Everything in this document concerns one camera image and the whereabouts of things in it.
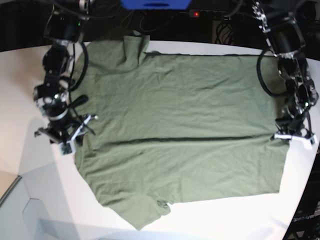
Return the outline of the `grey panel at corner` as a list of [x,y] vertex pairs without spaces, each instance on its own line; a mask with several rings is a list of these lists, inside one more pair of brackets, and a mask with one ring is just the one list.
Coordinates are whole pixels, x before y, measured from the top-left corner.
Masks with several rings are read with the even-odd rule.
[[46,233],[21,176],[0,198],[2,240],[45,240]]

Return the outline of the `black power strip red light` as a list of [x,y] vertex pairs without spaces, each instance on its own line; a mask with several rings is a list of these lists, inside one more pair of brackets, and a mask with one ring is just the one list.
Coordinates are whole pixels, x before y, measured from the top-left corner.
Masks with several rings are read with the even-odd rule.
[[238,12],[232,16],[227,16],[226,13],[221,11],[214,11],[214,10],[200,10],[200,9],[191,9],[186,10],[184,13],[186,13],[190,18],[194,19],[209,19],[209,20],[226,20],[229,21],[232,19],[232,17],[239,17],[239,16],[245,16],[245,13]]

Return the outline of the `blue box at top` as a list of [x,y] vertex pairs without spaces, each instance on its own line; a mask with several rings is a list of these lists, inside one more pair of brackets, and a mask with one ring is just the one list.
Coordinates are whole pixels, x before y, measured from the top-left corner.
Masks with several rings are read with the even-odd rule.
[[121,0],[128,10],[185,10],[190,0]]

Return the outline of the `green t-shirt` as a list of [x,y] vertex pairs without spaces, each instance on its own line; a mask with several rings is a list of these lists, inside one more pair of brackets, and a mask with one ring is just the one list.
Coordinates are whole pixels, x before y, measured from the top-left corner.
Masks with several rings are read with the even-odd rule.
[[97,114],[75,165],[97,201],[135,229],[170,205],[280,190],[288,144],[272,140],[283,101],[253,55],[151,54],[148,37],[95,41],[74,97]]

